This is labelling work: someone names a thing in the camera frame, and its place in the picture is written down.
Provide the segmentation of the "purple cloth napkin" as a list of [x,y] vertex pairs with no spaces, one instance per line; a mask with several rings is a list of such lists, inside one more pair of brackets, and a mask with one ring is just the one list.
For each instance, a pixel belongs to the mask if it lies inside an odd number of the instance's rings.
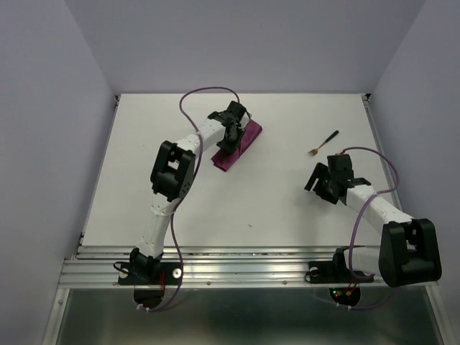
[[239,147],[232,154],[225,153],[220,149],[212,158],[213,165],[218,169],[227,172],[239,160],[239,158],[251,147],[258,136],[262,133],[262,126],[254,120],[246,125],[246,131],[242,136]]

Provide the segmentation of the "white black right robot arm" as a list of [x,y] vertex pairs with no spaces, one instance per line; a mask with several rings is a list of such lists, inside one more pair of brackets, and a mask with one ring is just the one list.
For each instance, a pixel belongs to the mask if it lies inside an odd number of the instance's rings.
[[318,163],[305,185],[321,199],[343,203],[358,213],[380,236],[378,247],[351,243],[339,247],[329,261],[310,261],[305,279],[313,284],[373,282],[381,277],[396,288],[435,282],[442,276],[433,222],[413,218],[386,201],[365,178],[354,175],[350,156],[331,155]]

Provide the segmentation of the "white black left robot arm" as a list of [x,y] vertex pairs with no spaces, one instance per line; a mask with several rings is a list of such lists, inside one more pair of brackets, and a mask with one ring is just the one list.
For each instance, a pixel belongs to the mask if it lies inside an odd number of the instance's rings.
[[170,217],[190,191],[200,157],[214,145],[227,155],[237,152],[249,123],[244,120],[246,113],[243,105],[231,101],[225,110],[208,115],[194,133],[160,145],[150,175],[150,216],[140,242],[129,255],[129,275],[148,285],[156,283]]

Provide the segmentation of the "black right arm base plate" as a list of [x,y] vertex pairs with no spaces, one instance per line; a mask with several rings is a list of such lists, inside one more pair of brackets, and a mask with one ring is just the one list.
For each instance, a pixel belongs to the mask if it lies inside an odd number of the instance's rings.
[[333,261],[309,262],[304,279],[311,284],[348,284],[356,280],[345,264]]

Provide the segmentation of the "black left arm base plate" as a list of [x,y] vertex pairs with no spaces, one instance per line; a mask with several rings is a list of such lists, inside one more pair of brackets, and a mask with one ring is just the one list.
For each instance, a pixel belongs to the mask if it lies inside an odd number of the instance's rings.
[[161,262],[150,273],[136,271],[130,262],[115,262],[113,266],[119,273],[118,284],[121,286],[179,286],[183,281],[183,270],[179,262]]

